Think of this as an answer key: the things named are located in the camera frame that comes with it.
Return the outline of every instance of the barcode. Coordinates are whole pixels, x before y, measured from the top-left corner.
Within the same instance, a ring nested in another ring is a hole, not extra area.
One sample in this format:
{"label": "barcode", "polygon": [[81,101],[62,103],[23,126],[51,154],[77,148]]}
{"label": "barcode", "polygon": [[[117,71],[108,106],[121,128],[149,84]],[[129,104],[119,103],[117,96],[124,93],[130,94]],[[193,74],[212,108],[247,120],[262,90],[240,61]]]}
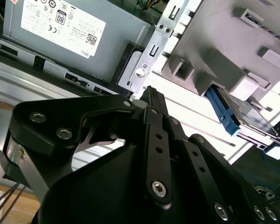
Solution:
{"label": "barcode", "polygon": [[89,43],[90,45],[94,46],[95,43],[97,42],[97,37],[91,34],[87,35],[86,43]]}

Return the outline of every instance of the metal screw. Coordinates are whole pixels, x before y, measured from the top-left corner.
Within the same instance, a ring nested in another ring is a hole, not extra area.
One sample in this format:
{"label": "metal screw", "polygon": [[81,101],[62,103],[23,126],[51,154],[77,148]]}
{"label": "metal screw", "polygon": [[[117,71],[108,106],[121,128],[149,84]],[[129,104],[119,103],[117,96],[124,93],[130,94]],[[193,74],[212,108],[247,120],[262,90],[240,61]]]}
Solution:
{"label": "metal screw", "polygon": [[215,203],[215,211],[216,213],[220,216],[221,219],[223,219],[224,221],[228,220],[228,215],[226,210],[223,208],[222,205]]}
{"label": "metal screw", "polygon": [[204,139],[200,136],[197,137],[198,141],[200,141],[201,143],[204,143]]}
{"label": "metal screw", "polygon": [[277,221],[276,215],[268,207],[266,207],[266,212],[269,214],[269,216],[272,218],[272,220]]}
{"label": "metal screw", "polygon": [[131,106],[131,103],[130,102],[127,102],[127,101],[123,101],[124,105],[126,106]]}
{"label": "metal screw", "polygon": [[265,215],[262,213],[262,211],[261,211],[258,207],[254,206],[254,211],[255,211],[256,215],[257,215],[261,220],[265,220]]}
{"label": "metal screw", "polygon": [[29,118],[30,118],[30,120],[32,120],[33,122],[36,122],[36,123],[45,122],[47,119],[46,115],[44,115],[41,112],[33,112],[30,114]]}
{"label": "metal screw", "polygon": [[178,120],[176,120],[175,118],[171,118],[171,120],[173,121],[174,124],[178,125]]}
{"label": "metal screw", "polygon": [[153,188],[154,193],[158,197],[165,197],[165,195],[166,195],[166,188],[165,188],[165,186],[161,182],[154,181],[153,185],[152,185],[152,188]]}
{"label": "metal screw", "polygon": [[61,139],[64,139],[64,140],[67,140],[67,139],[70,139],[73,134],[72,132],[70,131],[70,129],[68,128],[64,128],[64,127],[61,127],[59,128],[57,131],[56,131],[56,134],[59,138]]}
{"label": "metal screw", "polygon": [[151,111],[155,114],[158,114],[158,112],[155,109],[151,109]]}
{"label": "metal screw", "polygon": [[146,72],[144,69],[137,69],[136,70],[136,75],[139,77],[139,78],[142,78],[146,75]]}

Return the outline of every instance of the hard drive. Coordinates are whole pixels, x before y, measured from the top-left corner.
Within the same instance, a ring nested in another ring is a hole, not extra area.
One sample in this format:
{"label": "hard drive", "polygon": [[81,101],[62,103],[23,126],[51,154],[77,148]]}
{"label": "hard drive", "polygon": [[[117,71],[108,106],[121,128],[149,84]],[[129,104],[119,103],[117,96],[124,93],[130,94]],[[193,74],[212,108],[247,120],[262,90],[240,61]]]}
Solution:
{"label": "hard drive", "polygon": [[262,150],[280,147],[280,133],[247,101],[212,86],[206,96],[221,124],[231,136],[241,137]]}

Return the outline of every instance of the blue plastic clip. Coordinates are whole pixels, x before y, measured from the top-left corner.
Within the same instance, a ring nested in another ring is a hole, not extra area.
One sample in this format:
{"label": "blue plastic clip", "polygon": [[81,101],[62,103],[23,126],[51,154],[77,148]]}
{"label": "blue plastic clip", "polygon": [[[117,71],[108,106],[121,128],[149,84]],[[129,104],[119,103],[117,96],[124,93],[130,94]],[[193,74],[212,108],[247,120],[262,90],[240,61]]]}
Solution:
{"label": "blue plastic clip", "polygon": [[240,128],[234,123],[233,119],[231,118],[231,116],[233,115],[232,109],[225,109],[223,103],[215,93],[213,87],[210,87],[206,91],[205,95],[209,99],[211,105],[213,106],[216,115],[219,118],[220,123],[224,126],[226,132],[231,136],[237,136],[237,134],[240,131]]}

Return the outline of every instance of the white label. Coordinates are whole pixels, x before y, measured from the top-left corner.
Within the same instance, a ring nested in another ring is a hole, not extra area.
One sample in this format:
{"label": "white label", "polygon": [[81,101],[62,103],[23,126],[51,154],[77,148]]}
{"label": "white label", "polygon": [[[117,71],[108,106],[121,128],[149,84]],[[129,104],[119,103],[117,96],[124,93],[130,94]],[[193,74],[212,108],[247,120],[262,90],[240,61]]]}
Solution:
{"label": "white label", "polygon": [[24,0],[23,29],[86,58],[95,55],[105,25],[62,0]]}

